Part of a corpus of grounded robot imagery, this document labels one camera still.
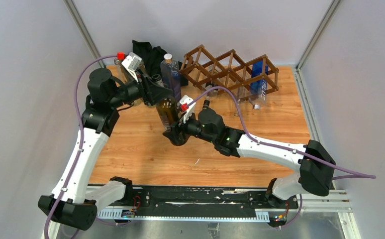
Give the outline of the dark green wine bottle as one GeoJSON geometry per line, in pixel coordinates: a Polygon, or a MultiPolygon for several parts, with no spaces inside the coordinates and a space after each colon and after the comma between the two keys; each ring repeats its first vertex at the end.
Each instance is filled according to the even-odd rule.
{"type": "MultiPolygon", "coordinates": [[[[162,81],[162,77],[159,75],[154,75],[152,77],[152,82],[162,81]]],[[[172,95],[171,97],[164,98],[162,101],[155,105],[157,113],[160,117],[164,131],[170,130],[170,124],[176,121],[180,121],[180,111],[178,108],[178,102],[172,95]]],[[[183,145],[186,143],[187,139],[183,139],[183,145]]]]}

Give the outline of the blue bottle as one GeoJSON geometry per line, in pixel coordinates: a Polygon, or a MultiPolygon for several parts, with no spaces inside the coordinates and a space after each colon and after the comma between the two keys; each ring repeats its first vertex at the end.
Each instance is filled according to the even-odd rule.
{"type": "MultiPolygon", "coordinates": [[[[263,67],[263,61],[255,63],[252,67],[251,77],[259,76],[262,72],[268,73],[269,67],[266,65],[263,67]]],[[[249,97],[248,100],[252,105],[252,109],[260,110],[262,106],[266,104],[267,101],[267,90],[268,84],[267,81],[262,78],[250,84],[249,97]]]]}
{"type": "Polygon", "coordinates": [[[173,96],[178,102],[182,98],[178,61],[173,59],[172,54],[166,53],[160,64],[160,69],[163,83],[173,91],[173,96]]]}

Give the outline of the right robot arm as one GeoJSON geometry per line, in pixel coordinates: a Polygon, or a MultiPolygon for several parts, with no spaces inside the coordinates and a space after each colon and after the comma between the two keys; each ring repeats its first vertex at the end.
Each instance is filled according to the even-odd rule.
{"type": "Polygon", "coordinates": [[[194,136],[212,143],[222,155],[267,160],[293,170],[289,176],[270,181],[265,197],[272,208],[278,208],[297,194],[328,196],[332,186],[336,163],[320,142],[290,144],[260,138],[226,126],[222,116],[212,109],[202,110],[197,117],[191,115],[175,121],[163,136],[175,146],[194,136]]]}

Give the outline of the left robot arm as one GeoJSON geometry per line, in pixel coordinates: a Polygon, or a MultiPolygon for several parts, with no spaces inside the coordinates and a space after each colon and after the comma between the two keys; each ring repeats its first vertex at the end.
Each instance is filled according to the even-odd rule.
{"type": "Polygon", "coordinates": [[[108,205],[119,202],[127,206],[133,202],[132,181],[122,177],[112,177],[105,185],[87,192],[97,158],[119,119],[118,108],[138,99],[155,105],[172,94],[172,90],[158,85],[140,70],[129,78],[130,82],[123,83],[107,68],[90,73],[86,108],[78,112],[80,129],[74,151],[52,193],[38,201],[49,222],[85,231],[108,205]]]}

